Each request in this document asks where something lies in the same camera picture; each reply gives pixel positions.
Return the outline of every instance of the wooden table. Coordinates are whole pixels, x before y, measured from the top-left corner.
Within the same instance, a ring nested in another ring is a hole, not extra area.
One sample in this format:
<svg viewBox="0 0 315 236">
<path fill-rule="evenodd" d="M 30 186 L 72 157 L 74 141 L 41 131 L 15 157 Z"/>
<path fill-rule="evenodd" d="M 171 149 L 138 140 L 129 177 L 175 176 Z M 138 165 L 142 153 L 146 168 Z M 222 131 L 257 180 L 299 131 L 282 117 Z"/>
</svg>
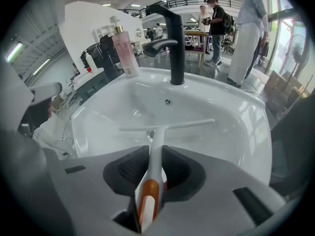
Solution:
<svg viewBox="0 0 315 236">
<path fill-rule="evenodd" d="M 203 31 L 199 31 L 199 30 L 186 30 L 185 31 L 185 35 L 186 36 L 202 36 L 203 37 L 203 51 L 196 51 L 196 50 L 186 50 L 186 52 L 188 53 L 196 53 L 198 54 L 198 66 L 199 66 L 199 72 L 201 71 L 201 69 L 203 68 L 203 63 L 205 61 L 206 58 L 206 47 L 207 47 L 207 37 L 208 34 L 206 32 Z M 200 46 L 200 37 L 197 37 L 197 42 L 198 42 L 198 46 Z"/>
</svg>

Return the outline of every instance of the chair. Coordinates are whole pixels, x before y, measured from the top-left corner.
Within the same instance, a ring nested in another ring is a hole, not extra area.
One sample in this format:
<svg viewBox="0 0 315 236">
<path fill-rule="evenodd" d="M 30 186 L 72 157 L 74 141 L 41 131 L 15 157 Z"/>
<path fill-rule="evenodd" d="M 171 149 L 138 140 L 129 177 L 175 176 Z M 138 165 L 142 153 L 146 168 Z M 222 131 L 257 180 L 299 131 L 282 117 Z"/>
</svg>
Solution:
<svg viewBox="0 0 315 236">
<path fill-rule="evenodd" d="M 286 197 L 303 190 L 315 166 L 315 94 L 298 100 L 271 131 L 270 186 Z"/>
</svg>

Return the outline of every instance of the metal railing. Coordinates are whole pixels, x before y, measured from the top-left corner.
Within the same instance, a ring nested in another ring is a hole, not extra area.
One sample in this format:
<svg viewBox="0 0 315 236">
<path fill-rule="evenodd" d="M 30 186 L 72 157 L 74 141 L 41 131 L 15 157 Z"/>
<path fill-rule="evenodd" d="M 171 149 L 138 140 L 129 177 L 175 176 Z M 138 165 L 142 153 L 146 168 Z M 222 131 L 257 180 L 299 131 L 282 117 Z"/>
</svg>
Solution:
<svg viewBox="0 0 315 236">
<path fill-rule="evenodd" d="M 164 0 L 164 1 L 159 1 L 156 3 L 153 3 L 151 5 L 161 5 L 164 6 L 168 9 L 173 8 L 173 7 L 179 7 L 179 6 L 186 6 L 186 5 L 206 5 L 207 3 L 205 2 L 206 0 Z M 240 9 L 242 5 L 242 0 L 219 0 L 219 3 L 221 6 L 226 6 L 226 7 L 231 7 L 234 9 Z M 143 18 L 145 16 L 148 16 L 146 14 L 146 8 L 151 6 L 147 5 L 146 7 L 140 9 L 140 10 L 135 10 L 135 9 L 124 9 L 121 10 L 135 18 Z"/>
</svg>

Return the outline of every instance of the pink bottle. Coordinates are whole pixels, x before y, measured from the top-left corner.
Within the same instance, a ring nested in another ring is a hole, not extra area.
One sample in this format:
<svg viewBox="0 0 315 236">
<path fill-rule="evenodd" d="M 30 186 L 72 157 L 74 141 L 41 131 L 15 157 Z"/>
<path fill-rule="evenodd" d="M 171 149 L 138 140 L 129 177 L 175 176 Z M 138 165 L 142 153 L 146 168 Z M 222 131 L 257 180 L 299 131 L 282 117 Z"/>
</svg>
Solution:
<svg viewBox="0 0 315 236">
<path fill-rule="evenodd" d="M 126 77 L 136 77 L 139 75 L 139 66 L 132 50 L 129 34 L 127 31 L 123 31 L 122 26 L 117 26 L 119 20 L 116 16 L 111 17 L 110 21 L 116 25 L 112 40 Z"/>
</svg>

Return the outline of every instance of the white sink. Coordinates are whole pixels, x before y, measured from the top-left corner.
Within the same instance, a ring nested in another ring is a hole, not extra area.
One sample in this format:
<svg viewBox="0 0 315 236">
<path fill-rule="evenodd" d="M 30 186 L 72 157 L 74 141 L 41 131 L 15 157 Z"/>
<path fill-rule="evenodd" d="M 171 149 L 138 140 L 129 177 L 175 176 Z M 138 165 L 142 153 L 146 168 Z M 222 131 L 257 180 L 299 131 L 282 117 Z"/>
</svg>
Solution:
<svg viewBox="0 0 315 236">
<path fill-rule="evenodd" d="M 138 77 L 122 75 L 94 94 L 72 116 L 78 156 L 151 145 L 145 131 L 119 131 L 119 126 L 214 118 L 209 125 L 167 130 L 165 145 L 230 161 L 268 184 L 272 154 L 265 104 L 240 89 L 189 73 L 180 86 L 169 81 L 169 70 L 142 67 Z"/>
</svg>

